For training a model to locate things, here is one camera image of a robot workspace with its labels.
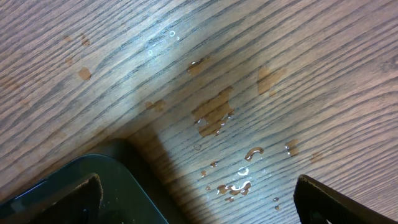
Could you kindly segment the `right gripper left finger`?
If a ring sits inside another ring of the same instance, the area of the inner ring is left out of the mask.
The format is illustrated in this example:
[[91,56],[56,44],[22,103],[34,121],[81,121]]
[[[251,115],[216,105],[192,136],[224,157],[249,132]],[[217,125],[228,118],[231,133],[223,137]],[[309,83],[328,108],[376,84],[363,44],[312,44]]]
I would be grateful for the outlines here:
[[89,224],[97,223],[103,188],[98,174],[90,174],[60,200],[54,202],[29,223]]

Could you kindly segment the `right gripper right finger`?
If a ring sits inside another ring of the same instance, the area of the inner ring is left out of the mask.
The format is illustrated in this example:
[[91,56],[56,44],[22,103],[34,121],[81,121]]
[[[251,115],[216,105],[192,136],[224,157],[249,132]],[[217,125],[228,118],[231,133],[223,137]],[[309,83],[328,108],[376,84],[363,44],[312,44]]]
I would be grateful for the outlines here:
[[294,204],[302,224],[397,224],[307,175],[297,179]]

